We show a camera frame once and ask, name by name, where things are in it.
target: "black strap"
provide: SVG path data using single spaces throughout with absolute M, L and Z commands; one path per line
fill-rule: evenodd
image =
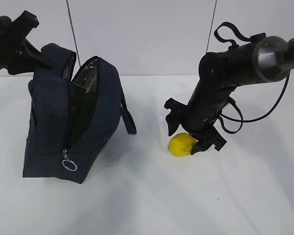
M 136 135 L 137 130 L 136 130 L 136 125 L 134 122 L 134 119 L 131 115 L 131 113 L 127 109 L 126 101 L 125 101 L 125 96 L 123 93 L 123 89 L 121 88 L 121 115 L 126 127 L 126 130 L 128 134 L 130 135 Z
M 234 24 L 230 23 L 230 22 L 223 22 L 222 24 L 220 24 L 220 26 L 219 26 L 219 27 L 216 29 L 216 31 L 214 32 L 214 36 L 215 36 L 215 38 L 216 38 L 219 42 L 221 42 L 221 43 L 227 43 L 227 42 L 230 42 L 230 43 L 232 44 L 232 46 L 234 46 L 234 47 L 237 46 L 236 41 L 234 41 L 233 39 L 224 39 L 224 38 L 222 38 L 222 37 L 219 35 L 218 30 L 219 30 L 219 28 L 221 28 L 221 27 L 223 27 L 223 26 L 230 28 L 230 29 L 233 31 L 234 35 L 235 35 L 238 39 L 240 39 L 241 41 L 244 41 L 244 42 L 250 42 L 250 38 L 247 38 L 247 37 L 243 36 L 243 35 L 240 33 L 240 31 L 236 28 L 236 26 L 235 26 Z
M 241 130 L 241 128 L 243 127 L 244 118 L 243 118 L 243 114 L 242 114 L 241 110 L 239 109 L 239 107 L 237 107 L 237 105 L 236 105 L 236 103 L 235 103 L 235 100 L 232 99 L 231 97 L 229 97 L 228 102 L 229 102 L 229 104 L 231 104 L 231 105 L 233 106 L 233 108 L 238 112 L 238 114 L 239 114 L 240 117 L 241 117 L 241 125 L 240 125 L 239 129 L 238 129 L 237 131 L 230 131 L 230 130 L 228 130 L 228 129 L 225 127 L 225 125 L 224 125 L 224 121 L 223 121 L 222 117 L 219 116 L 218 119 L 219 119 L 219 121 L 220 121 L 220 124 L 221 124 L 222 129 L 223 129 L 226 133 L 228 133 L 228 134 L 236 134 L 236 133 L 238 133 L 238 132 Z

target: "bag strap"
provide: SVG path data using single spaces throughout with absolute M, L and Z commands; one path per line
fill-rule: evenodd
M 219 35 L 218 30 L 219 30 L 219 28 L 221 28 L 221 27 L 223 27 L 223 26 L 230 28 L 230 29 L 232 30 L 232 32 L 234 33 L 234 35 L 235 35 L 238 39 L 240 39 L 241 41 L 244 41 L 244 42 L 250 42 L 250 38 L 247 38 L 247 37 L 243 36 L 243 35 L 240 33 L 240 31 L 236 28 L 236 26 L 235 26 L 234 24 L 230 23 L 230 22 L 223 22 L 222 24 L 220 24 L 220 26 L 219 26 L 219 27 L 216 29 L 216 31 L 214 32 L 214 36 L 215 36 L 215 38 L 216 38 L 219 42 L 221 42 L 221 43 L 227 43 L 227 42 L 230 42 L 230 43 L 232 44 L 233 47 L 237 47 L 237 46 L 238 46 L 237 43 L 236 43 L 236 41 L 234 41 L 233 39 L 224 39 L 224 38 L 222 38 L 222 37 Z
M 136 135 L 137 134 L 136 125 L 131 113 L 127 109 L 122 87 L 121 87 L 121 115 L 122 115 L 123 122 L 125 124 L 128 134 Z

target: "yellow object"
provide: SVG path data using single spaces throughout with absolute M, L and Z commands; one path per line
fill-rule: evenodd
M 191 153 L 197 141 L 198 140 L 191 137 L 188 133 L 180 133 L 171 139 L 169 150 L 173 155 L 183 157 Z

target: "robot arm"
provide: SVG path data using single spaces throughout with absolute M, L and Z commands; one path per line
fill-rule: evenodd
M 218 29 L 226 26 L 248 44 L 238 46 L 234 40 L 225 40 Z M 171 109 L 166 121 L 169 136 L 174 134 L 181 124 L 192 137 L 198 140 L 191 154 L 206 151 L 211 145 L 220 151 L 226 140 L 214 128 L 217 119 L 221 119 L 222 109 L 230 103 L 241 116 L 243 115 L 230 98 L 230 94 L 239 86 L 258 83 L 277 82 L 285 79 L 294 69 L 294 39 L 286 42 L 277 36 L 266 37 L 265 33 L 244 37 L 231 23 L 224 22 L 215 31 L 220 42 L 232 45 L 226 52 L 209 52 L 199 64 L 199 77 L 195 91 L 187 105 L 169 99 L 166 109 Z
M 16 75 L 34 71 L 37 65 L 52 68 L 52 61 L 26 39 L 39 22 L 35 15 L 24 11 L 15 21 L 0 16 L 0 70 Z

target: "fabric bag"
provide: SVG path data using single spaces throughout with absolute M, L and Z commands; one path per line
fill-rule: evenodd
M 122 116 L 136 134 L 117 69 L 92 57 L 73 76 L 76 53 L 56 44 L 41 52 L 53 69 L 37 67 L 31 95 L 23 177 L 56 177 L 81 184 Z

